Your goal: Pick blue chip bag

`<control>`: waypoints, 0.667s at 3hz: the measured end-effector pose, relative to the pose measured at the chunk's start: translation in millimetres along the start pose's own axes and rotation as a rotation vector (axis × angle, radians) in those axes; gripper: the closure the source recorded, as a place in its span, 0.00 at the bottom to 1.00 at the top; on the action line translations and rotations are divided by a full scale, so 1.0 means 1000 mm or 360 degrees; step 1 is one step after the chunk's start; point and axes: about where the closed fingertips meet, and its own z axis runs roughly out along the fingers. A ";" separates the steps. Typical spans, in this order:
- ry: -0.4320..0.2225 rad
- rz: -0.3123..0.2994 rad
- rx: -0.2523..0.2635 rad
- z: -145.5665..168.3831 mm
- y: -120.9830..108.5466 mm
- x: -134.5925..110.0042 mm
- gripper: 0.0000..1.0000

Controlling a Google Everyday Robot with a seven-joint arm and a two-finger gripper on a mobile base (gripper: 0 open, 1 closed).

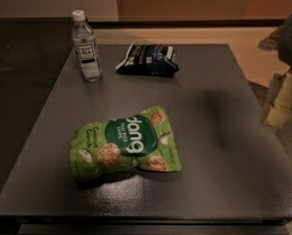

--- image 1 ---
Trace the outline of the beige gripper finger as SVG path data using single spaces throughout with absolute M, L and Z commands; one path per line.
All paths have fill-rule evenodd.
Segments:
M 283 126 L 292 118 L 292 69 L 275 73 L 268 88 L 263 122 L 273 127 Z

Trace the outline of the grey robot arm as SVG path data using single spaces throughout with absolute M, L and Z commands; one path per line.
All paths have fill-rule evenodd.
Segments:
M 292 14 L 281 26 L 261 40 L 258 48 L 276 51 L 278 60 L 289 66 L 285 74 L 273 75 L 264 106 L 263 123 L 281 127 L 292 118 Z

